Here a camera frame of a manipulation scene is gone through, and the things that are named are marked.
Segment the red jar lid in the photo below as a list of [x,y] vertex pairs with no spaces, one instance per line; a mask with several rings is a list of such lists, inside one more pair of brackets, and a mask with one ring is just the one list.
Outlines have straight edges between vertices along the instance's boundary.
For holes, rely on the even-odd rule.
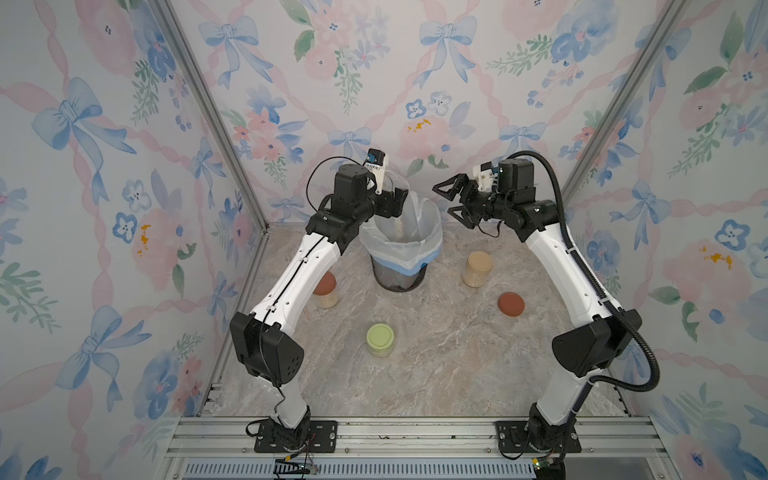
[[506,316],[519,317],[525,310],[524,299],[514,292],[505,292],[497,300],[498,309]]

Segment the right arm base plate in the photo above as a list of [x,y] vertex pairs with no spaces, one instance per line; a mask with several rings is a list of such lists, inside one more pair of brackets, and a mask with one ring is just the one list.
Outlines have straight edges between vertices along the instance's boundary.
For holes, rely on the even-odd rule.
[[534,419],[506,420],[494,423],[499,450],[504,454],[524,453],[581,453],[582,446],[574,426],[548,425]]

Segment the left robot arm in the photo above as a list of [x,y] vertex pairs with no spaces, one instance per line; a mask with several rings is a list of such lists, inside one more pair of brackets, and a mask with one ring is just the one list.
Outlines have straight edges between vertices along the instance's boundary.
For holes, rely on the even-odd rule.
[[275,285],[250,312],[238,312],[231,320],[236,358],[273,396],[269,417],[284,432],[301,435],[311,416],[296,379],[304,359],[304,348],[294,339],[300,314],[360,227],[375,216],[400,216],[407,196],[383,165],[341,166],[332,193],[308,220]]

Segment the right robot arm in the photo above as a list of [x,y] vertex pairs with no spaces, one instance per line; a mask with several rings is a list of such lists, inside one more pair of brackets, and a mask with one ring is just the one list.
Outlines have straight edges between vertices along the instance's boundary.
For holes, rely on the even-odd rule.
[[456,174],[433,191],[456,206],[449,214],[470,229],[498,220],[513,230],[537,257],[557,288],[572,327],[552,341],[558,363],[543,395],[530,408],[525,427],[502,434],[515,450],[547,452],[562,449],[574,433],[575,417],[594,385],[630,343],[626,325],[639,328],[634,311],[616,305],[561,224],[561,210],[552,200],[539,200],[535,168],[526,157],[510,156],[472,174]]

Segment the glass jar with rice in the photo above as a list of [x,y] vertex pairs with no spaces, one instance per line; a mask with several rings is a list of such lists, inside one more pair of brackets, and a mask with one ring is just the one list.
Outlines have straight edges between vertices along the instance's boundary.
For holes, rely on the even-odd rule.
[[417,201],[407,201],[403,213],[392,218],[391,240],[398,243],[417,241],[419,237],[420,210]]

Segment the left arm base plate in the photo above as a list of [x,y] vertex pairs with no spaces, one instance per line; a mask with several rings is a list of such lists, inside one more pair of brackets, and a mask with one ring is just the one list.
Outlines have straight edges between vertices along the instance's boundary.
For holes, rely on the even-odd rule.
[[338,423],[332,420],[304,420],[295,429],[271,418],[252,422],[246,427],[254,439],[256,453],[287,454],[309,449],[310,453],[334,453]]

